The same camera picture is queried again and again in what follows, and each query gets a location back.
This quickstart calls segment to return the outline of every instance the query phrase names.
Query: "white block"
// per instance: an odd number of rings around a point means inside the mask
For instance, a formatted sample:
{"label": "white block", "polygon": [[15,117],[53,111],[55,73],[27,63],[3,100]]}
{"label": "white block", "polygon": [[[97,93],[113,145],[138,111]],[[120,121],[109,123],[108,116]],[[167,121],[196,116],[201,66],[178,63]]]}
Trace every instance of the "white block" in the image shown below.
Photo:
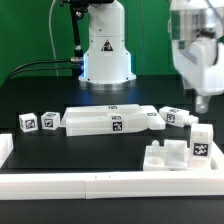
{"label": "white block", "polygon": [[0,168],[13,150],[13,141],[11,134],[0,135]]}
{"label": "white block", "polygon": [[164,140],[164,147],[167,150],[167,154],[177,158],[182,162],[188,162],[189,150],[187,148],[187,142],[182,140]]}
{"label": "white block", "polygon": [[138,104],[68,107],[60,127],[66,126],[68,118],[106,116],[109,113],[133,114],[141,111],[142,108]]}
{"label": "white block", "polygon": [[159,114],[167,124],[183,128],[185,125],[197,124],[199,119],[190,115],[190,111],[181,110],[172,107],[163,107],[159,110]]}
{"label": "white block", "polygon": [[189,167],[206,168],[211,163],[213,127],[211,124],[193,124],[191,127]]}
{"label": "white block", "polygon": [[46,112],[41,116],[42,129],[56,130],[60,125],[60,113]]}
{"label": "white block", "polygon": [[23,132],[38,130],[37,117],[33,113],[19,115],[19,122]]}
{"label": "white block", "polygon": [[166,128],[166,122],[160,116],[158,111],[153,106],[141,106],[143,112],[148,116],[149,129],[163,130]]}
{"label": "white block", "polygon": [[132,133],[146,129],[148,129],[147,116],[140,113],[66,119],[67,136]]}

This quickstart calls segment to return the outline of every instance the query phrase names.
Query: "white part holder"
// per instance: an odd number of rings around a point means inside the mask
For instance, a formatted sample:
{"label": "white part holder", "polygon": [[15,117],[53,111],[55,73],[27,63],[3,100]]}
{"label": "white part holder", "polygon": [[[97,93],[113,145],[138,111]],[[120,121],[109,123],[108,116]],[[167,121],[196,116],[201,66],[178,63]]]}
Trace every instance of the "white part holder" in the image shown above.
{"label": "white part holder", "polygon": [[212,144],[212,125],[193,124],[190,149],[187,148],[186,141],[165,140],[164,146],[153,141],[151,146],[146,147],[143,170],[209,170]]}
{"label": "white part holder", "polygon": [[0,168],[13,150],[12,134],[0,134]]}
{"label": "white part holder", "polygon": [[165,140],[164,146],[153,141],[146,146],[143,171],[187,170],[189,149],[186,141]]}

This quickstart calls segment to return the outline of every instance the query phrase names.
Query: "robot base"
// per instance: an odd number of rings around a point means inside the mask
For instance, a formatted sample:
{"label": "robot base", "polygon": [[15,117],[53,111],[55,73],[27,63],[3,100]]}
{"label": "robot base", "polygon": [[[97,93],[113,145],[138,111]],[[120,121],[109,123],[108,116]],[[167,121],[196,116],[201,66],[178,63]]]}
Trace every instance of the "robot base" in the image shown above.
{"label": "robot base", "polygon": [[79,85],[81,87],[92,89],[92,90],[115,91],[115,90],[122,90],[122,89],[134,87],[136,85],[136,79],[128,80],[126,82],[121,82],[121,83],[113,83],[113,84],[92,83],[92,82],[83,81],[79,79]]}

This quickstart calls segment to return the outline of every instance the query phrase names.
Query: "black cable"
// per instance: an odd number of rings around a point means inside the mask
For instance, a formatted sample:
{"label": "black cable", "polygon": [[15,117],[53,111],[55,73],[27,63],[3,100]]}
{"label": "black cable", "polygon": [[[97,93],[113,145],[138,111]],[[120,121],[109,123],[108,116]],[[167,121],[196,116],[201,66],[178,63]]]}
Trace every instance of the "black cable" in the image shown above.
{"label": "black cable", "polygon": [[213,62],[213,65],[216,65],[217,62],[218,62],[218,59],[219,59],[219,42],[218,40],[216,39],[216,57],[215,57],[215,60]]}
{"label": "black cable", "polygon": [[70,5],[70,13],[72,17],[72,29],[73,29],[73,38],[74,38],[74,43],[75,46],[80,46],[81,41],[80,41],[80,35],[79,35],[79,26],[78,26],[78,20],[76,17],[76,11],[73,8],[73,5]]}
{"label": "black cable", "polygon": [[16,69],[14,69],[11,73],[13,72],[17,72],[19,70],[22,70],[26,67],[32,66],[32,65],[40,65],[40,64],[55,64],[55,63],[68,63],[71,62],[70,59],[62,59],[62,60],[42,60],[42,61],[33,61],[33,62],[29,62],[27,64],[21,65],[19,67],[17,67]]}
{"label": "black cable", "polygon": [[55,70],[67,70],[67,69],[72,69],[73,67],[64,67],[64,68],[34,68],[34,69],[25,69],[25,70],[19,70],[19,71],[15,71],[10,73],[4,83],[3,86],[14,76],[23,73],[23,72],[34,72],[34,71],[55,71]]}

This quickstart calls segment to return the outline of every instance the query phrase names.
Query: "white cube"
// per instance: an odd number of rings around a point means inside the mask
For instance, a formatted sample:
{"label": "white cube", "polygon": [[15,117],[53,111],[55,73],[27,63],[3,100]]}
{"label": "white cube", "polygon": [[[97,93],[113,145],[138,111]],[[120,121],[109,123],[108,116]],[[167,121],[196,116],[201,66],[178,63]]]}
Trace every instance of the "white cube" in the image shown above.
{"label": "white cube", "polygon": [[46,112],[41,116],[42,128],[56,130],[60,125],[60,113]]}
{"label": "white cube", "polygon": [[165,139],[164,147],[167,150],[167,160],[178,160],[181,162],[187,162],[189,160],[187,141]]}
{"label": "white cube", "polygon": [[19,122],[23,132],[38,130],[37,117],[33,113],[19,115]]}

